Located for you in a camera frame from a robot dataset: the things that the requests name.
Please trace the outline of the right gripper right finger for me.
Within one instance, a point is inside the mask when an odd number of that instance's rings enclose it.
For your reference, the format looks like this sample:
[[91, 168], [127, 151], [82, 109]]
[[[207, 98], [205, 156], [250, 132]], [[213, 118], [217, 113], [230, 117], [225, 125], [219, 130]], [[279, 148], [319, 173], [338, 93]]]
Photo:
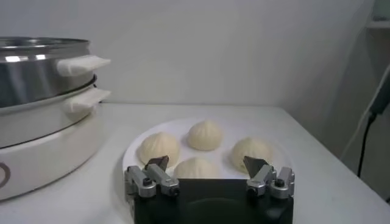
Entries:
[[294, 196], [295, 173], [290, 167], [282, 167], [279, 172], [264, 159], [244, 156], [243, 163], [250, 178], [246, 181], [247, 192], [255, 197], [268, 193], [273, 198]]

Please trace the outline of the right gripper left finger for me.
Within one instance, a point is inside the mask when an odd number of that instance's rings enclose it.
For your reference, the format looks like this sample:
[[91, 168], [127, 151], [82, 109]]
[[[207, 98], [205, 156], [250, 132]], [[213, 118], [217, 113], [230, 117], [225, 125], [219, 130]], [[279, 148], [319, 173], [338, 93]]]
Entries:
[[127, 195], [137, 195], [141, 198], [152, 198], [157, 195], [157, 186], [160, 192], [169, 197], [180, 194], [179, 181], [170, 177], [166, 172], [169, 156], [150, 159], [141, 169], [138, 166], [129, 166], [124, 171], [124, 180]]

